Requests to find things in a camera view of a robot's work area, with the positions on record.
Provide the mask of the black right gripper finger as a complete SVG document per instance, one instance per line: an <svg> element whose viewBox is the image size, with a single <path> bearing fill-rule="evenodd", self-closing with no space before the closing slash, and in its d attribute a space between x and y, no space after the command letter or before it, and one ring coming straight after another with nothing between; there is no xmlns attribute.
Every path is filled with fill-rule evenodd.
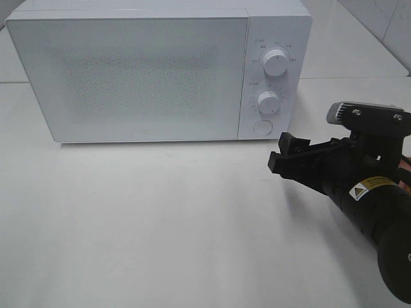
<svg viewBox="0 0 411 308"><path fill-rule="evenodd" d="M312 154L283 155L272 151L268 168L287 180L293 180L310 189L321 189L318 156Z"/></svg>
<svg viewBox="0 0 411 308"><path fill-rule="evenodd" d="M330 142L311 144L309 139L297 138L288 132L281 134L278 146L280 154L318 154L334 150L334 146Z"/></svg>

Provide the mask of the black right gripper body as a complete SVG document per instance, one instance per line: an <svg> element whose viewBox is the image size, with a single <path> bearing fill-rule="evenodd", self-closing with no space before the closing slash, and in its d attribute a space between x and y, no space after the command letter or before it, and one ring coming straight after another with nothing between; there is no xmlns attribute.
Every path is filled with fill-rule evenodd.
<svg viewBox="0 0 411 308"><path fill-rule="evenodd" d="M350 139L334 139L308 148L308 187L336 205L358 205L369 189L362 180L374 175L374 161L361 155Z"/></svg>

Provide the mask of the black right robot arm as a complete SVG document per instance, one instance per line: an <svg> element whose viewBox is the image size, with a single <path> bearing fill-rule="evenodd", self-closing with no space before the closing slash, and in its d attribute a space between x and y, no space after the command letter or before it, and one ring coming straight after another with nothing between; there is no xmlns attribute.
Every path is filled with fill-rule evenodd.
<svg viewBox="0 0 411 308"><path fill-rule="evenodd" d="M403 134L352 133L311 144L284 132L268 168L329 197L375 247L380 275L389 291L410 303L410 193L400 182Z"/></svg>

